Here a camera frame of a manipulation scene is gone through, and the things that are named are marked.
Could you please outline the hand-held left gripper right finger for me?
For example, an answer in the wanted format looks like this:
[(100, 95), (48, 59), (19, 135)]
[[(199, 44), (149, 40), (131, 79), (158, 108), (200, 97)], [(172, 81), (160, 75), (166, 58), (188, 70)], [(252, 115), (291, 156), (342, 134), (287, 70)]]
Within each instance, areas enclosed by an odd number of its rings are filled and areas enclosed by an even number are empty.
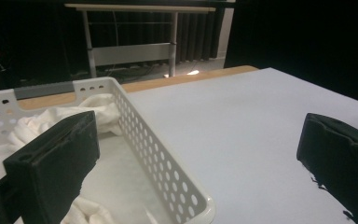
[(311, 180), (337, 199), (343, 214), (358, 224), (358, 130), (327, 116), (309, 113), (304, 120), (296, 159)]

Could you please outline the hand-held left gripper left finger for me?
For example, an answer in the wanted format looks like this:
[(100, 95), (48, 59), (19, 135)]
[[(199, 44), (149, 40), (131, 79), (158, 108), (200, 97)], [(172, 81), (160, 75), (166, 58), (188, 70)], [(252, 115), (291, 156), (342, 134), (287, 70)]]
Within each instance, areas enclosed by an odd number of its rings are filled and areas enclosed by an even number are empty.
[(59, 121), (6, 158), (24, 224), (60, 224), (99, 158), (92, 111)]

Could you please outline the white metal desk frame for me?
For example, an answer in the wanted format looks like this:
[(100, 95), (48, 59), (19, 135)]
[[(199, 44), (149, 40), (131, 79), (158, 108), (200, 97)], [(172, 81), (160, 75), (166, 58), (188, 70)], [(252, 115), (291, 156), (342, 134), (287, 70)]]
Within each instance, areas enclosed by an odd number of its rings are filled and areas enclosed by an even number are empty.
[[(89, 58), (89, 71), (92, 77), (97, 77), (98, 66), (138, 63), (147, 61), (169, 61), (169, 77), (175, 76), (176, 43), (178, 17), (180, 13), (207, 14), (215, 12), (214, 7), (192, 7), (192, 6), (148, 6), (148, 5), (103, 5), (103, 4), (65, 4), (66, 7), (75, 8), (80, 11), (83, 18), (85, 37), (87, 42), (87, 52)], [(171, 21), (169, 25), (170, 41), (168, 43), (142, 44), (114, 47), (92, 46), (90, 23), (88, 18), (89, 11), (124, 11), (124, 12), (155, 12), (170, 13)]]

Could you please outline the white baby romper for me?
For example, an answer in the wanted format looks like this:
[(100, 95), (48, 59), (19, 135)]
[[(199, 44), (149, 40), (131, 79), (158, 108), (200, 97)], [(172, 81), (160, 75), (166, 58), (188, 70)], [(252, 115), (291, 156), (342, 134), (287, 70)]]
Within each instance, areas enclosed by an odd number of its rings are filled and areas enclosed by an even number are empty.
[[(97, 137), (100, 133), (121, 134), (115, 97), (97, 94), (78, 106), (49, 108), (37, 116), (19, 119), (7, 137), (7, 148), (15, 153), (59, 121), (87, 111), (95, 115)], [(0, 179), (0, 224), (13, 224), (21, 218), (17, 200), (18, 191), (9, 184), (6, 173)], [(113, 224), (113, 219), (106, 208), (78, 195), (60, 224)]]

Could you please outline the dark pleated curtain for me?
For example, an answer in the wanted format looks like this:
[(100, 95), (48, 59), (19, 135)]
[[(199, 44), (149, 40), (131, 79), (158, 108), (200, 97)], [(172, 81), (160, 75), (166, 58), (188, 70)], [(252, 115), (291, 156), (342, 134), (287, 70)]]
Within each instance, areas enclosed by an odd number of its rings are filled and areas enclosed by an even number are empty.
[(224, 9), (208, 14), (180, 14), (176, 35), (176, 61), (209, 61), (216, 58), (224, 15)]

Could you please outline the white perforated plastic basket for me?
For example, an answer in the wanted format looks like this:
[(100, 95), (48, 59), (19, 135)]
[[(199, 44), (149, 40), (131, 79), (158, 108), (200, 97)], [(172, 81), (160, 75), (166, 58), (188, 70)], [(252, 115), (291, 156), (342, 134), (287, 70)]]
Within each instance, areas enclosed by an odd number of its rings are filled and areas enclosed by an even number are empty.
[(215, 205), (111, 77), (0, 91), (0, 178), (10, 155), (7, 137), (21, 118), (50, 107), (78, 106), (111, 93), (117, 104), (120, 136), (99, 137), (101, 157), (80, 194), (105, 207), (117, 224), (211, 224)]

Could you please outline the pale blue table mat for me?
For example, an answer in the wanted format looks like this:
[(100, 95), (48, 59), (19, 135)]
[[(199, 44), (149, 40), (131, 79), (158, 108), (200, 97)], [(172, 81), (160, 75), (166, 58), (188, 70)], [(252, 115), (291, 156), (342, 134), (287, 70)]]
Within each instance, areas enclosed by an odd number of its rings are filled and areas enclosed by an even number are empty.
[(212, 195), (214, 224), (354, 224), (296, 159), (309, 112), (358, 129), (358, 101), (272, 68), (125, 85)]

